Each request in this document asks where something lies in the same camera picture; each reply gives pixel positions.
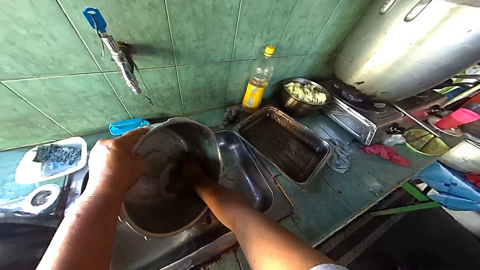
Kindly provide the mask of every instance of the pot rim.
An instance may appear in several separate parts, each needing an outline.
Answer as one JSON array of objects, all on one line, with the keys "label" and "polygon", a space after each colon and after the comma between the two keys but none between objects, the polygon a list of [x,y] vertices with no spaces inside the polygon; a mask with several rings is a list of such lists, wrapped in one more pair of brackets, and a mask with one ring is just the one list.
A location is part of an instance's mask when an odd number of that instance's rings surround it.
[{"label": "pot rim", "polygon": [[[214,144],[215,144],[215,147],[216,147],[216,151],[217,151],[217,154],[218,154],[218,160],[220,162],[220,171],[219,171],[219,174],[218,174],[218,179],[217,179],[217,183],[220,182],[221,180],[221,177],[222,177],[222,172],[223,172],[223,159],[222,159],[222,155],[220,153],[220,147],[218,146],[218,142],[216,141],[216,137],[215,137],[215,133],[207,126],[197,122],[197,121],[194,121],[194,120],[191,120],[189,118],[186,118],[186,117],[173,117],[173,118],[170,118],[168,119],[167,121],[163,122],[163,123],[160,123],[160,124],[153,124],[151,129],[150,130],[153,130],[153,129],[156,129],[156,128],[159,128],[159,127],[164,127],[164,126],[168,126],[168,125],[171,125],[171,124],[175,124],[175,123],[193,123],[199,127],[201,127],[202,129],[204,129],[205,131],[207,131]],[[133,151],[135,151],[136,149],[138,149],[138,147],[140,146],[140,144],[148,137],[150,136],[148,134],[149,132],[147,132],[145,135],[143,135],[139,142],[137,144],[135,144],[135,146],[133,147]],[[125,204],[122,200],[122,204],[121,204],[121,208],[120,208],[120,213],[118,215],[118,218],[121,222],[124,222],[126,223],[134,232],[138,233],[139,235],[143,236],[145,239],[150,239],[150,238],[160,238],[160,237],[168,237],[168,236],[173,236],[173,235],[176,235],[176,234],[179,234],[183,231],[185,231],[186,229],[188,228],[191,228],[195,223],[197,223],[204,215],[205,213],[207,212],[208,210],[208,206],[205,205],[205,208],[202,210],[202,212],[200,212],[200,214],[198,214],[198,216],[193,219],[191,222],[189,222],[187,225],[173,231],[173,232],[169,232],[169,233],[152,233],[152,232],[149,232],[149,231],[146,231],[142,228],[140,228],[137,224],[135,224],[133,222],[133,220],[129,217],[126,209],[125,209]]]}]

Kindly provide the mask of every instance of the sink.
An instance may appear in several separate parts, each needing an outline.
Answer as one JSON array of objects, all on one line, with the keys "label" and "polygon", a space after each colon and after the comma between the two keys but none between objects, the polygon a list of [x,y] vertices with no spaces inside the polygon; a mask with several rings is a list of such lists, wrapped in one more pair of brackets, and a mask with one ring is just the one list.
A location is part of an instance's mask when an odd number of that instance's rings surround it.
[{"label": "sink", "polygon": [[[215,135],[224,164],[220,183],[242,193],[255,209],[273,220],[288,216],[292,212],[290,202],[260,156],[231,130]],[[221,254],[236,241],[211,211],[193,227],[165,238],[146,239],[119,221],[110,269],[188,269]]]}]

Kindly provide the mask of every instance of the blue tap handle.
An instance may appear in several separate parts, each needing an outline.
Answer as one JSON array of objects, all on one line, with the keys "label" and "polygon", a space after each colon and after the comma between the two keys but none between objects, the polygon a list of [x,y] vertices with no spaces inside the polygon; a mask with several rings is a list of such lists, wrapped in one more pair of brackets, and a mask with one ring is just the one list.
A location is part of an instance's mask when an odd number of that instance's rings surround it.
[{"label": "blue tap handle", "polygon": [[100,14],[100,11],[96,8],[86,7],[82,11],[85,19],[88,21],[90,26],[97,30],[100,33],[106,32],[105,28],[107,27],[107,23]]}]

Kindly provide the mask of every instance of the metal baking tray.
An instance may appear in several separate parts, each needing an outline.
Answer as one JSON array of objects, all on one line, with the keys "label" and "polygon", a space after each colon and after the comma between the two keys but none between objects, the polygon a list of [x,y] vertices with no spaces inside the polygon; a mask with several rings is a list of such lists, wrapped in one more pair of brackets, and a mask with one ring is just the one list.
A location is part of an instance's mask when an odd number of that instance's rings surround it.
[{"label": "metal baking tray", "polygon": [[233,131],[301,190],[332,155],[328,141],[273,106],[263,107]]}]

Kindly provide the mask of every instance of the green tile wall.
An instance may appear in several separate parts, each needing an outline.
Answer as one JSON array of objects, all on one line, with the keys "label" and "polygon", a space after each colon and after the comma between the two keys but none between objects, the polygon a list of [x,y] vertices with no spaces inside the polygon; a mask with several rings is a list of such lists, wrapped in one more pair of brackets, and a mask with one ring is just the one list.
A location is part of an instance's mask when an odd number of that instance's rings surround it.
[{"label": "green tile wall", "polygon": [[[265,93],[316,77],[371,0],[17,0],[0,18],[0,149],[106,129],[114,121],[209,114],[239,103],[254,59],[276,48]],[[131,44],[153,105],[120,78],[81,14],[98,8]]]}]

